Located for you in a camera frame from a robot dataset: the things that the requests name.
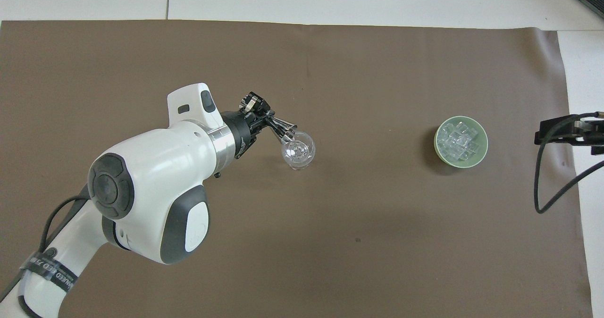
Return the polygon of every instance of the brown mat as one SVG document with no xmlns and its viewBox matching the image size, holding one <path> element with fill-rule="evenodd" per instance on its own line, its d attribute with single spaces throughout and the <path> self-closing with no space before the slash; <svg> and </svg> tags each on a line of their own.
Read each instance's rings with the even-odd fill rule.
<svg viewBox="0 0 604 318">
<path fill-rule="evenodd" d="M 576 189 L 533 209 L 539 121 L 568 113 L 555 32 L 199 21 L 2 23 L 0 284 L 105 149 L 168 125 L 166 95 L 206 82 L 298 123 L 290 170 L 268 130 L 208 180 L 212 225 L 174 266 L 108 245 L 63 317 L 590 317 Z M 450 116 L 489 153 L 434 154 Z M 542 195 L 574 176 L 549 147 Z"/>
</svg>

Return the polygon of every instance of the bowl of ice cubes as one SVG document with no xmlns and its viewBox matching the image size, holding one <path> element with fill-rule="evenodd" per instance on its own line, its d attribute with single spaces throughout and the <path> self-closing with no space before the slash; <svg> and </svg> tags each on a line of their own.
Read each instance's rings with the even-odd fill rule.
<svg viewBox="0 0 604 318">
<path fill-rule="evenodd" d="M 434 149 L 447 165 L 470 168 L 483 161 L 489 148 L 485 129 L 473 118 L 453 116 L 434 135 Z"/>
</svg>

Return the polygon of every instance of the bowl rim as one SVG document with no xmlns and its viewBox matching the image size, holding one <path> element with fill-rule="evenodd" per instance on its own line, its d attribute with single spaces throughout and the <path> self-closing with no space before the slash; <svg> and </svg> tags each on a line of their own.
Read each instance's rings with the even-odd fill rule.
<svg viewBox="0 0 604 318">
<path fill-rule="evenodd" d="M 456 118 L 456 117 L 462 117 L 462 118 L 466 118 L 470 121 L 475 122 L 481 129 L 482 133 L 485 134 L 485 138 L 486 138 L 486 148 L 485 148 L 485 154 L 483 154 L 482 157 L 480 157 L 479 161 L 477 161 L 474 165 L 470 165 L 470 166 L 456 166 L 453 165 L 453 163 L 447 161 L 442 154 L 440 154 L 440 150 L 438 150 L 438 144 L 436 142 L 436 136 L 438 136 L 438 131 L 440 131 L 440 129 L 443 127 L 443 125 L 445 123 L 447 123 L 449 120 Z M 489 135 L 487 135 L 487 131 L 485 131 L 485 128 L 483 127 L 483 125 L 480 124 L 480 122 L 478 122 L 477 120 L 474 120 L 473 118 L 470 118 L 469 116 L 465 116 L 465 115 L 456 115 L 456 116 L 451 116 L 450 118 L 447 118 L 447 120 L 443 121 L 440 126 L 438 126 L 438 129 L 436 129 L 436 133 L 434 133 L 434 150 L 436 151 L 436 155 L 438 155 L 438 157 L 444 161 L 447 165 L 449 166 L 453 166 L 455 168 L 471 168 L 474 167 L 476 165 L 478 165 L 479 163 L 481 163 L 483 161 L 483 159 L 485 159 L 485 156 L 487 156 L 487 152 L 489 151 Z"/>
</svg>

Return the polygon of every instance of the clear glass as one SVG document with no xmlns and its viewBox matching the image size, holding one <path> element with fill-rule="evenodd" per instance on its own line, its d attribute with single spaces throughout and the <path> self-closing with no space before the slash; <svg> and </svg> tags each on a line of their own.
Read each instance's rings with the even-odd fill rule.
<svg viewBox="0 0 604 318">
<path fill-rule="evenodd" d="M 281 155 L 291 168 L 304 169 L 315 158 L 315 142 L 310 135 L 296 131 L 294 139 L 281 147 Z"/>
</svg>

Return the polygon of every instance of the white table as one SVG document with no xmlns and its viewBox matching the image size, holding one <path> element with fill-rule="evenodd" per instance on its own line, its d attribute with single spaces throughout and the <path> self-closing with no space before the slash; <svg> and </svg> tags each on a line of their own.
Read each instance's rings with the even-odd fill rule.
<svg viewBox="0 0 604 318">
<path fill-rule="evenodd" d="M 604 20 L 577 0 L 0 0 L 4 20 L 166 18 L 559 30 L 570 112 L 604 111 Z M 602 159 L 573 153 L 577 173 Z M 604 170 L 579 185 L 596 318 L 604 318 L 601 180 Z"/>
</svg>

